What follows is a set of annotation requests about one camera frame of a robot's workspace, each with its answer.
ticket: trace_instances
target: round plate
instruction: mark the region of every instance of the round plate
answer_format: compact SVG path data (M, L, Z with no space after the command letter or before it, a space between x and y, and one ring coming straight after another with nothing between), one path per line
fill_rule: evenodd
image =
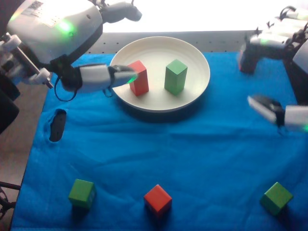
M178 59L187 65L184 90L177 96L165 86L166 66ZM210 68L206 58L193 45L176 38L149 37L123 47L111 65L128 65L140 60L147 69L149 92L135 96L129 84L113 88L128 105L147 112L171 112L195 101L207 88Z

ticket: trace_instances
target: blue fabric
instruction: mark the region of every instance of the blue fabric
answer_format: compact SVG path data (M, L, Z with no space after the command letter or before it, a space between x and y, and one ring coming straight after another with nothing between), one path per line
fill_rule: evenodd
M112 55L84 55L75 65L110 63ZM294 104L283 64L263 60L256 74L240 73L236 53L205 53L211 79L201 99L171 115L129 108L102 92L59 102L47 94L13 218L22 230L308 230L308 139L286 133L249 108L261 93ZM69 98L58 86L59 95ZM59 142L49 141L57 109L67 112ZM95 183L89 213L67 199L75 179ZM280 182L293 195L278 218L260 205ZM160 184L173 198L160 222L143 196Z

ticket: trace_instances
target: rectangular green block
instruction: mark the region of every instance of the rectangular green block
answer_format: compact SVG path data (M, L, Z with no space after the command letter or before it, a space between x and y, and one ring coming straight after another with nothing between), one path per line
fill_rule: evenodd
M179 60L174 60L166 67L165 89L177 95L185 85L187 66Z
M260 203L272 215L276 216L293 198L293 195L286 190L281 184L276 182L267 192L262 196Z
M94 183L76 179L68 199L74 206L90 209L95 194Z

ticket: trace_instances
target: sticker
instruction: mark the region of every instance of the sticker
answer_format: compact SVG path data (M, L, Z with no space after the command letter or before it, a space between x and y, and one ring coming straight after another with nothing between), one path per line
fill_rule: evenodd
M47 2L52 4L53 1L36 0L22 14L35 17L43 24L54 27L61 20L61 17L54 12L51 13L50 4L48 5Z

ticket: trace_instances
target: rectangular red block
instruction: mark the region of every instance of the rectangular red block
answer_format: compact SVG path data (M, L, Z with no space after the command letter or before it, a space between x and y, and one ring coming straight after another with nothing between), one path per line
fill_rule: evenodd
M142 95L149 91L149 83L148 83L148 74L145 66L142 64L140 60L133 62L128 65L138 74L138 78L129 84L130 89L136 95Z
M172 198L157 184L144 196L144 202L159 218L171 208Z

